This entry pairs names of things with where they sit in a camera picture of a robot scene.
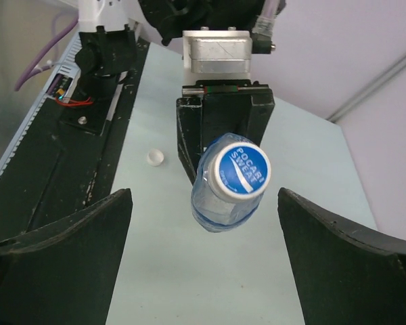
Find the white table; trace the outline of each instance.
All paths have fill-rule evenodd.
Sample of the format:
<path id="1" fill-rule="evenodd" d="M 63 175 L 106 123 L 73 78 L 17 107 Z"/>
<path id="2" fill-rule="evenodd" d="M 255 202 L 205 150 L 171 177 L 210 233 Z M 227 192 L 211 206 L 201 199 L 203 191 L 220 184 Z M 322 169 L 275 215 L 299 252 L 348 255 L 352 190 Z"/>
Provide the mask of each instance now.
<path id="1" fill-rule="evenodd" d="M 177 158 L 181 81 L 181 56 L 151 45 L 114 181 L 114 191 L 131 189 L 134 208 L 107 323 L 304 324 L 278 190 L 376 228 L 341 129 L 276 100 L 261 146 L 273 167 L 265 197 L 242 227 L 210 234 L 191 215 Z M 151 148 L 166 154 L 162 166 L 146 163 Z"/>

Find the wire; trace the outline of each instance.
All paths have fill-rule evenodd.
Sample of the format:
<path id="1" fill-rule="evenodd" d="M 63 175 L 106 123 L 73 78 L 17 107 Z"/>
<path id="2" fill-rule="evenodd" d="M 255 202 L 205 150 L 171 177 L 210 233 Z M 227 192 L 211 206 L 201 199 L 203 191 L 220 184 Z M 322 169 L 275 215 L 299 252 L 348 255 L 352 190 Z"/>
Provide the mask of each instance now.
<path id="1" fill-rule="evenodd" d="M 39 62 L 42 60 L 42 58 L 45 56 L 45 54 L 48 53 L 48 51 L 53 48 L 61 39 L 63 39 L 74 27 L 78 24 L 78 15 L 74 17 L 71 23 L 62 30 L 60 33 L 58 33 L 55 37 L 53 37 L 47 44 L 44 46 L 38 55 L 33 59 L 33 61 L 27 66 L 26 70 L 21 74 L 20 78 L 18 78 L 14 90 L 19 91 L 21 86 L 29 80 L 29 78 L 35 76 L 36 74 L 39 74 L 43 71 L 49 70 L 51 68 L 50 65 L 48 66 L 43 66 L 41 69 L 36 69 L 33 70 L 36 65 L 39 64 Z"/>
<path id="2" fill-rule="evenodd" d="M 79 107 L 79 106 L 88 106 L 92 105 L 93 101 L 91 98 L 87 98 L 85 101 L 79 101 L 79 100 L 71 100 L 69 97 L 55 97 L 55 102 L 58 103 L 61 106 L 65 107 Z"/>

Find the clear plastic bottle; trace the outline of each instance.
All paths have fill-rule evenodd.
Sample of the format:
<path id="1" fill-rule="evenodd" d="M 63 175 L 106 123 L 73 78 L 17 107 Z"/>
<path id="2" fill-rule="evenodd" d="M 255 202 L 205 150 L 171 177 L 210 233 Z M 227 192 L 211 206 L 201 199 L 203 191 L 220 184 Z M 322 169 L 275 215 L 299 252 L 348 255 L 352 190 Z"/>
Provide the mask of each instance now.
<path id="1" fill-rule="evenodd" d="M 271 179 L 267 155 L 250 140 L 226 133 L 206 149 L 191 193 L 194 218 L 209 232 L 247 221 Z"/>

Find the white wall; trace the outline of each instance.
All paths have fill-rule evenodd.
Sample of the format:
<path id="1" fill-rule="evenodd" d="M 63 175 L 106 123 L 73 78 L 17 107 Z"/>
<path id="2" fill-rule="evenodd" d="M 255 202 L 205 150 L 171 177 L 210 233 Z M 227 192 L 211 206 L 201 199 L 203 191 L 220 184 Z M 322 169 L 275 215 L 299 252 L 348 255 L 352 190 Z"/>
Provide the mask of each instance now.
<path id="1" fill-rule="evenodd" d="M 339 124 L 378 229 L 406 239 L 406 70 Z"/>
<path id="2" fill-rule="evenodd" d="M 138 0 L 126 4 L 130 18 L 145 21 Z M 147 24 L 144 34 L 160 43 Z M 253 78 L 328 117 L 406 52 L 406 0 L 287 0 L 274 41 L 274 54 L 254 57 Z M 181 41 L 170 48 L 181 51 Z"/>

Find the clear tube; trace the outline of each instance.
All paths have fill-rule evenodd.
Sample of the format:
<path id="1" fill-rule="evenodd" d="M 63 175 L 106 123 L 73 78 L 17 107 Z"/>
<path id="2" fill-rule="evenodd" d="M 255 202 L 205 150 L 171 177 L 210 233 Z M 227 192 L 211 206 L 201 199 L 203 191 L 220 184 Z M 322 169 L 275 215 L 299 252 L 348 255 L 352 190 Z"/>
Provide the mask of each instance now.
<path id="1" fill-rule="evenodd" d="M 254 34 L 272 37 L 279 0 L 266 0 L 262 12 L 252 29 Z"/>

